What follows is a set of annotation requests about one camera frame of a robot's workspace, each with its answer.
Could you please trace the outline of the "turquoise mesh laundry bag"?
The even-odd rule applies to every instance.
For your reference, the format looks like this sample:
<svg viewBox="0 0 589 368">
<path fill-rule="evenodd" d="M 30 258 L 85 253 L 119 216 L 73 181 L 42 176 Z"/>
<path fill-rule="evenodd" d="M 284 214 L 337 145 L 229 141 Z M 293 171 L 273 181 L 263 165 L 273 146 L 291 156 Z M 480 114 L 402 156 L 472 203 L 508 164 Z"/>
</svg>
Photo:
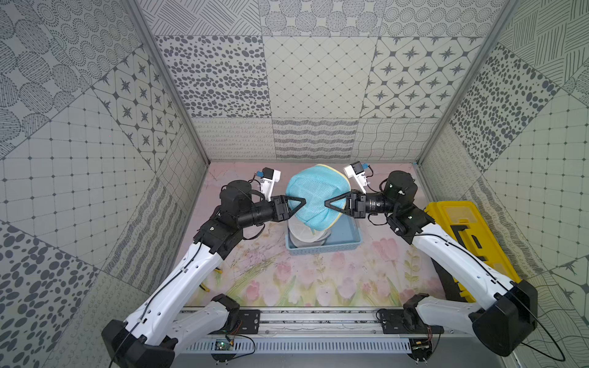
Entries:
<svg viewBox="0 0 589 368">
<path fill-rule="evenodd" d="M 286 196 L 305 199 L 306 203 L 295 214 L 298 220 L 314 231 L 325 231 L 337 222 L 341 213 L 325 206 L 328 199 L 345 195 L 351 190 L 348 178 L 324 164 L 302 170 L 294 175 L 286 189 Z"/>
</svg>

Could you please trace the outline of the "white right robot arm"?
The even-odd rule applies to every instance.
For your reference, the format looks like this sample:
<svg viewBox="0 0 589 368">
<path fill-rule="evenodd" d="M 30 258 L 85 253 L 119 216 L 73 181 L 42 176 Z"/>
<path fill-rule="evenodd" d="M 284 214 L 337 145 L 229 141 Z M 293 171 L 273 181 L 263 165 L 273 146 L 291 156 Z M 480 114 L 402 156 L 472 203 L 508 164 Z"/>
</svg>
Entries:
<svg viewBox="0 0 589 368">
<path fill-rule="evenodd" d="M 414 203 L 417 184 L 403 171 L 389 174 L 379 193 L 348 193 L 325 200 L 325 207 L 355 219 L 385 214 L 391 230 L 427 254 L 474 297 L 474 302 L 418 294 L 403 307 L 425 325 L 442 326 L 478 338 L 494 354 L 509 356 L 538 326 L 538 291 L 515 282 L 475 257 L 434 218 Z"/>
</svg>

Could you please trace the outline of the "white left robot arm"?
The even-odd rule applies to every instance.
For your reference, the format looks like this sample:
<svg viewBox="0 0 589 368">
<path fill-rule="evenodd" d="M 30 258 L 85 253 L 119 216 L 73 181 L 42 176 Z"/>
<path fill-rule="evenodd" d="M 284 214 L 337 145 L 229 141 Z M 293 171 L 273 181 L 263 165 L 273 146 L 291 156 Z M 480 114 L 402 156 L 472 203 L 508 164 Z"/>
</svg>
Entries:
<svg viewBox="0 0 589 368">
<path fill-rule="evenodd" d="M 244 180 L 222 187 L 220 204 L 199 229 L 182 261 L 150 298 L 125 320 L 112 320 L 101 336 L 110 361 L 119 367 L 169 367 L 176 356 L 212 332 L 238 327 L 239 304 L 225 294 L 184 319 L 177 315 L 206 278 L 241 241 L 250 226 L 284 222 L 306 203 L 292 196 L 254 190 Z"/>
</svg>

